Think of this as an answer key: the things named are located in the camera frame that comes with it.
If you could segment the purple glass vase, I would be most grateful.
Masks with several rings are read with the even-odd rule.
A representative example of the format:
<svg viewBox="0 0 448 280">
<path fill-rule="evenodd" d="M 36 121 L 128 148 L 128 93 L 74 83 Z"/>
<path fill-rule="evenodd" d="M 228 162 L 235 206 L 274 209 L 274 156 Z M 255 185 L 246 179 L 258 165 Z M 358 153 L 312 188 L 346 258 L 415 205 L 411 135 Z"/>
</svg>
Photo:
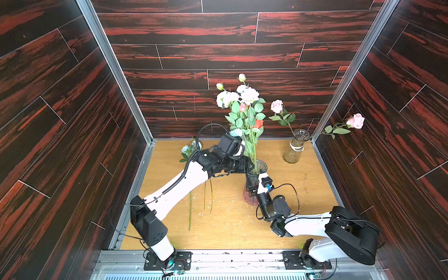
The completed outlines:
<svg viewBox="0 0 448 280">
<path fill-rule="evenodd" d="M 257 205 L 259 203 L 256 197 L 259 187 L 259 174 L 265 173 L 268 170 L 267 164 L 261 160 L 257 160 L 257 168 L 259 171 L 254 175 L 246 173 L 246 186 L 243 191 L 243 199 L 249 205 Z"/>
</svg>

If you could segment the clear glass vase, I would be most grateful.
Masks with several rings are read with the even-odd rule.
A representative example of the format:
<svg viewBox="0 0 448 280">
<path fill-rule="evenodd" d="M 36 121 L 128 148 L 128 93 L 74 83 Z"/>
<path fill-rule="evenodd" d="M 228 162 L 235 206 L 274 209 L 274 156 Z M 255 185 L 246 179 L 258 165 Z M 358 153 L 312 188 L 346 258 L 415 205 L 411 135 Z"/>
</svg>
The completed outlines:
<svg viewBox="0 0 448 280">
<path fill-rule="evenodd" d="M 289 143 L 289 147 L 283 153 L 283 159 L 287 163 L 297 163 L 301 158 L 301 154 L 304 151 L 305 142 L 309 141 L 312 137 L 308 131 L 304 129 L 296 129 L 293 131 L 293 139 Z"/>
</svg>

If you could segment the blue white flower spray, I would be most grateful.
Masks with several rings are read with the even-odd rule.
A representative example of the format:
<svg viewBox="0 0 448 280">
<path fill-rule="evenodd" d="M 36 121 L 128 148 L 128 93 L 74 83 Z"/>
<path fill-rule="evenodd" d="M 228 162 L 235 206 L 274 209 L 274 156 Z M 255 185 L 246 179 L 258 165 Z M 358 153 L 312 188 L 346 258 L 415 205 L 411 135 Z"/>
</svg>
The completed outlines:
<svg viewBox="0 0 448 280">
<path fill-rule="evenodd" d="M 189 157 L 196 151 L 200 151 L 202 148 L 202 145 L 196 141 L 195 138 L 190 139 L 190 144 L 186 145 L 182 148 L 182 159 L 180 159 L 181 163 L 187 162 Z M 189 193 L 189 231 L 191 231 L 192 226 L 192 215 L 193 213 L 193 195 L 190 192 Z"/>
</svg>

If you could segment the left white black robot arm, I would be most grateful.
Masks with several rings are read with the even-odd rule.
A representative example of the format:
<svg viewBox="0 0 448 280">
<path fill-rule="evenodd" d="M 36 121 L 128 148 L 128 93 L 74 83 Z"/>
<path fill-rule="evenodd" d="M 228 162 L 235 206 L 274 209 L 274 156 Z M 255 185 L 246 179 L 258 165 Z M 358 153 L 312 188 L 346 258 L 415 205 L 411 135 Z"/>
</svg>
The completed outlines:
<svg viewBox="0 0 448 280">
<path fill-rule="evenodd" d="M 155 253 L 159 261 L 170 263 L 176 250 L 163 224 L 167 214 L 188 193 L 210 178 L 232 173 L 245 174 L 253 171 L 254 163 L 245 155 L 249 142 L 230 134 L 221 136 L 218 145 L 192 153 L 185 168 L 161 189 L 130 202 L 130 220 L 143 241 Z"/>
</svg>

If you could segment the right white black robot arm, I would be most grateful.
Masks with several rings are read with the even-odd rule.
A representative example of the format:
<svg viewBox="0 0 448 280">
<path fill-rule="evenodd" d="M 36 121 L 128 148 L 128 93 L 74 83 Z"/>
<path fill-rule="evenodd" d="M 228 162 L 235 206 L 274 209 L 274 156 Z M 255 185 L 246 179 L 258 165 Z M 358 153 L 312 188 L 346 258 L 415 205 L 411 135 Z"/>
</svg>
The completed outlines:
<svg viewBox="0 0 448 280">
<path fill-rule="evenodd" d="M 269 222 L 273 233 L 280 238 L 309 237 L 298 253 L 284 253 L 288 269 L 330 268 L 330 260 L 344 257 L 374 265 L 380 235 L 378 226 L 341 206 L 317 215 L 293 215 L 284 196 L 270 196 L 274 189 L 270 179 L 265 178 L 259 184 L 247 182 L 245 195 L 257 203 L 259 218 Z"/>
</svg>

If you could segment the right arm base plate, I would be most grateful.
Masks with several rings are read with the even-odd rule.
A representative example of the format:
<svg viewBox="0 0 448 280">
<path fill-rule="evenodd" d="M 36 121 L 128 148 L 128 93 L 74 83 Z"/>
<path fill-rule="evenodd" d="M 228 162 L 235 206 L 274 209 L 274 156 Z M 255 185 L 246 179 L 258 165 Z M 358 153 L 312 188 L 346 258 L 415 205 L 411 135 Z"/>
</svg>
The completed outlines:
<svg viewBox="0 0 448 280">
<path fill-rule="evenodd" d="M 282 259 L 287 270 L 329 270 L 332 269 L 331 262 L 319 262 L 310 254 L 301 250 L 283 251 Z"/>
</svg>

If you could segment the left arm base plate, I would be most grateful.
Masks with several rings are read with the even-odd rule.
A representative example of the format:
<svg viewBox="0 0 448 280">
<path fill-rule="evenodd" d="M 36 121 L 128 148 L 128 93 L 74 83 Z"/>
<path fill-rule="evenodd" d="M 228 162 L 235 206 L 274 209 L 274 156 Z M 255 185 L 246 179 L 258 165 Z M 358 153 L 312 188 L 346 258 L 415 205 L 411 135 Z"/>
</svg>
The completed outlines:
<svg viewBox="0 0 448 280">
<path fill-rule="evenodd" d="M 149 252 L 145 258 L 144 271 L 188 271 L 191 268 L 192 252 L 175 250 L 165 261 L 154 252 Z"/>
</svg>

